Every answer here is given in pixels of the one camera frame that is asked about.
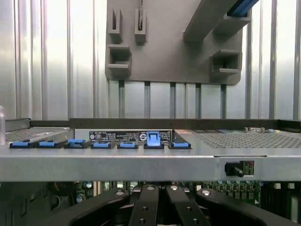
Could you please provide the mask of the open black PC case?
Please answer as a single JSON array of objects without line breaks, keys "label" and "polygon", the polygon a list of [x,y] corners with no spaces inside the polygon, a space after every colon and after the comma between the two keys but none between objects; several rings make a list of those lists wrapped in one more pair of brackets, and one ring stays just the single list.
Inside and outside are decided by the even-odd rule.
[{"label": "open black PC case", "polygon": [[[147,131],[159,131],[163,149],[144,149]],[[68,139],[84,139],[86,146],[37,148],[40,141],[66,144]],[[23,140],[36,145],[9,148],[11,142]],[[91,149],[95,141],[111,142],[112,148]],[[118,149],[123,141],[139,146]],[[169,149],[170,141],[188,142],[191,149]],[[227,176],[225,163],[238,161],[254,161],[254,175]],[[77,181],[145,181],[145,185],[157,186],[156,226],[182,226],[165,191],[173,181],[257,181],[261,189],[258,208],[301,226],[301,121],[33,121],[0,116],[0,226],[41,226],[48,217],[78,204]],[[197,191],[180,187],[194,199]]]}]

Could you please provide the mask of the green motherboard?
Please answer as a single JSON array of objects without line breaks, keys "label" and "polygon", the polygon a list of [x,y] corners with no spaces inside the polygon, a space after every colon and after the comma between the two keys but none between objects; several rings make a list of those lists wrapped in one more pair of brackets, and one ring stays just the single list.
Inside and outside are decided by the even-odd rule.
[{"label": "green motherboard", "polygon": [[[75,182],[76,202],[81,203],[96,195],[113,188],[122,188],[130,193],[139,185],[145,185],[145,181],[77,181]],[[256,207],[260,205],[260,182],[257,181],[200,181],[185,182],[173,181],[170,184],[180,185],[189,189],[191,193],[204,188],[226,194],[227,196],[252,204]]]}]

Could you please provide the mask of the blue slot retention clip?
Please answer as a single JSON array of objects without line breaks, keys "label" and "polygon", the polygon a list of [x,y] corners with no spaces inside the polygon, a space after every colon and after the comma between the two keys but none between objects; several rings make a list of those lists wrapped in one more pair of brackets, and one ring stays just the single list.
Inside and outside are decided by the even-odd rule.
[{"label": "blue slot retention clip", "polygon": [[83,149],[86,146],[86,140],[84,139],[68,139],[64,144],[65,149]]},{"label": "blue slot retention clip", "polygon": [[40,141],[37,144],[37,148],[47,149],[47,148],[62,148],[63,143],[54,142],[54,141]]},{"label": "blue slot retention clip", "polygon": [[35,145],[36,143],[31,142],[30,140],[14,141],[9,144],[9,148],[10,149],[34,148]]},{"label": "blue slot retention clip", "polygon": [[144,149],[163,149],[164,144],[161,141],[159,131],[147,131]]},{"label": "blue slot retention clip", "polygon": [[111,149],[112,143],[95,141],[91,144],[90,147],[91,147],[91,149]]},{"label": "blue slot retention clip", "polygon": [[191,144],[188,142],[169,142],[169,149],[191,149]]},{"label": "blue slot retention clip", "polygon": [[139,143],[137,142],[120,142],[118,145],[117,145],[117,148],[118,149],[137,149],[139,146]]}]

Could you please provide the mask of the grey parts rack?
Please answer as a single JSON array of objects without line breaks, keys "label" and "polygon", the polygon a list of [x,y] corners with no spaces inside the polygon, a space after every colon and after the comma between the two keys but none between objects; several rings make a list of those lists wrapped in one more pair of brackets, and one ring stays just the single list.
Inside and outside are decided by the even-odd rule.
[{"label": "grey parts rack", "polygon": [[247,17],[237,0],[107,0],[105,75],[110,80],[235,85]]}]

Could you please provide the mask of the green RAM stick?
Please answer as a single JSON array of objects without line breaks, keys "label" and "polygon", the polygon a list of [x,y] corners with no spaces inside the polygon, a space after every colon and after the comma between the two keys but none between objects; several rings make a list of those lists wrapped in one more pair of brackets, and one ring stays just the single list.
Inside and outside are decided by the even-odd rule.
[{"label": "green RAM stick", "polygon": [[140,0],[140,6],[139,6],[139,21],[138,21],[138,30],[143,31],[144,30],[144,7],[143,7],[143,0]]}]

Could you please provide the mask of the hard disk blue caddy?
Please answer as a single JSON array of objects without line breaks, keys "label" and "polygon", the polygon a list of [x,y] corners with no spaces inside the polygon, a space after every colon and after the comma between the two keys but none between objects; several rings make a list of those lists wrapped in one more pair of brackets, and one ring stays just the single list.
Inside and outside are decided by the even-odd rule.
[{"label": "hard disk blue caddy", "polygon": [[236,3],[227,12],[227,16],[232,16],[232,17],[247,17],[248,11],[258,1],[259,0],[237,0]]}]

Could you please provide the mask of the black chassis latch switch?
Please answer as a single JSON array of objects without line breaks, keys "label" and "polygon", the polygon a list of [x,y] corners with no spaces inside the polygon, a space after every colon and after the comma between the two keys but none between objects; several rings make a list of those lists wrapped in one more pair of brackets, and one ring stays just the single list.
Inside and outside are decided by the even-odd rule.
[{"label": "black chassis latch switch", "polygon": [[254,175],[254,161],[227,162],[224,170],[227,176],[252,176]]}]

